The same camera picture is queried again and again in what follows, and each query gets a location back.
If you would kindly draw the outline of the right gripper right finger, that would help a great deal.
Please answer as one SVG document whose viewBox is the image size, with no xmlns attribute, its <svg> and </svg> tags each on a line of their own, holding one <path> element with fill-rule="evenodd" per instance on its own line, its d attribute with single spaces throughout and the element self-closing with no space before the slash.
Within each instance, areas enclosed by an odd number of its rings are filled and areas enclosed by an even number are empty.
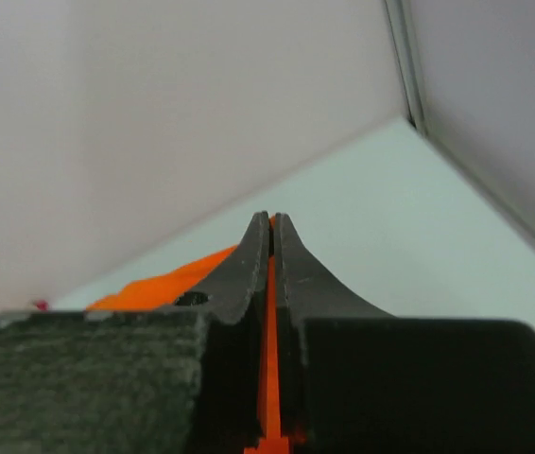
<svg viewBox="0 0 535 454">
<path fill-rule="evenodd" d="M 298 453 L 535 453 L 535 330 L 400 318 L 274 219 L 284 432 Z"/>
</svg>

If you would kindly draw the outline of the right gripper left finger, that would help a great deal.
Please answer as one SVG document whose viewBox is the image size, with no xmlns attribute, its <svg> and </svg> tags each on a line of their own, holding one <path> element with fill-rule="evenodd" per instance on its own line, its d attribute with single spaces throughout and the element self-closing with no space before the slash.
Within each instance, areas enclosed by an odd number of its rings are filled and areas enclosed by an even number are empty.
<svg viewBox="0 0 535 454">
<path fill-rule="evenodd" d="M 171 305 L 0 313 L 0 453 L 240 453 L 258 417 L 268 214 Z"/>
</svg>

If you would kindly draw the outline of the orange t shirt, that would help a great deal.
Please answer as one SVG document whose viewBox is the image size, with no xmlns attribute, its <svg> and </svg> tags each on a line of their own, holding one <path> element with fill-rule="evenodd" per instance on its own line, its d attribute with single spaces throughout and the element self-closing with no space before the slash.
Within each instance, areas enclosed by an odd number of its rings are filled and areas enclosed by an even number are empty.
<svg viewBox="0 0 535 454">
<path fill-rule="evenodd" d="M 89 307 L 95 312 L 182 306 L 206 317 L 189 453 L 291 453 L 301 438 L 284 428 L 281 411 L 276 226 L 276 217 L 257 213 L 238 244 L 131 282 Z"/>
</svg>

